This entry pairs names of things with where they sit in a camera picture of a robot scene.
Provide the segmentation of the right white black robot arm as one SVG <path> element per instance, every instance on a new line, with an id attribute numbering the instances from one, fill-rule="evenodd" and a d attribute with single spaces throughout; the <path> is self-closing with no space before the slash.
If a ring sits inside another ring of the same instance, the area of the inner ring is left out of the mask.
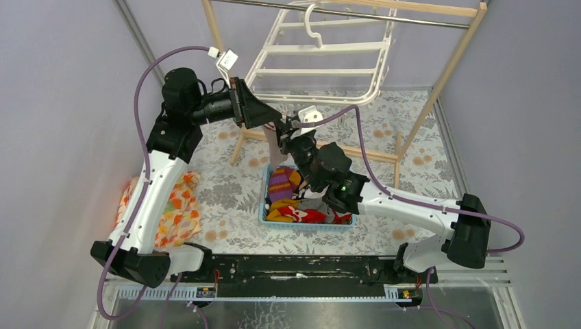
<path id="1" fill-rule="evenodd" d="M 432 200 L 401 190 L 388 191 L 365 175 L 351 171 L 351 158 L 336 144 L 317 147 L 315 132 L 294 136 L 295 119 L 274 124 L 277 143 L 292 156 L 309 188 L 339 213 L 374 215 L 411 223 L 433 232 L 418 243 L 399 247 L 394 276 L 410 282 L 419 273 L 445 263 L 470 269 L 485 266 L 491 224 L 481 219 L 480 199 L 466 194 L 461 200 Z"/>

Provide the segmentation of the white plastic clip hanger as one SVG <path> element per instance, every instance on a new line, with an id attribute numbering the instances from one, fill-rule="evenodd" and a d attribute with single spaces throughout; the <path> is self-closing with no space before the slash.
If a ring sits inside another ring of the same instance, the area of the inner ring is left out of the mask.
<path id="1" fill-rule="evenodd" d="M 296 1 L 306 12 L 280 10 L 252 64 L 251 91 L 275 103 L 365 105 L 380 95 L 389 70 L 395 22 L 348 18 L 315 8 L 399 16 L 396 9 Z"/>

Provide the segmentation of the grey sock with red stripes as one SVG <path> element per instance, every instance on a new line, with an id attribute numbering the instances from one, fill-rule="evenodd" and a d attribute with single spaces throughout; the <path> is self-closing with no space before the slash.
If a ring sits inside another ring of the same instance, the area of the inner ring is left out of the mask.
<path id="1" fill-rule="evenodd" d="M 269 161 L 273 169 L 277 169 L 284 161 L 288 159 L 288 154 L 280 151 L 277 141 L 277 134 L 270 125 L 263 125 L 262 130 L 269 144 Z"/>

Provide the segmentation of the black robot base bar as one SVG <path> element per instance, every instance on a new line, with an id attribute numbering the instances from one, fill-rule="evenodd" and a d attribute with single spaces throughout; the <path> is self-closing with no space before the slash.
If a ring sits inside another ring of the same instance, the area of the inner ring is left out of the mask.
<path id="1" fill-rule="evenodd" d="M 225 289 L 228 297 L 371 296 L 386 285 L 435 284 L 438 276 L 404 269 L 392 256 L 215 254 L 180 281 Z"/>

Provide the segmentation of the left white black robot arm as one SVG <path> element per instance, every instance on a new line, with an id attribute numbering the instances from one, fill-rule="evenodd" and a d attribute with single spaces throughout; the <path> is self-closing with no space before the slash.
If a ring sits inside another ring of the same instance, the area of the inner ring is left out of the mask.
<path id="1" fill-rule="evenodd" d="M 187 273 L 203 282 L 212 275 L 210 249 L 195 244 L 156 247 L 155 235 L 166 203 L 203 134 L 201 126 L 231 119 L 239 127 L 259 127 L 282 115 L 260 101 L 244 80 L 232 77 L 225 88 L 207 93 L 195 72 L 173 69 L 164 78 L 162 112 L 145 143 L 144 167 L 119 225 L 90 255 L 113 275 L 149 288 L 167 276 Z"/>

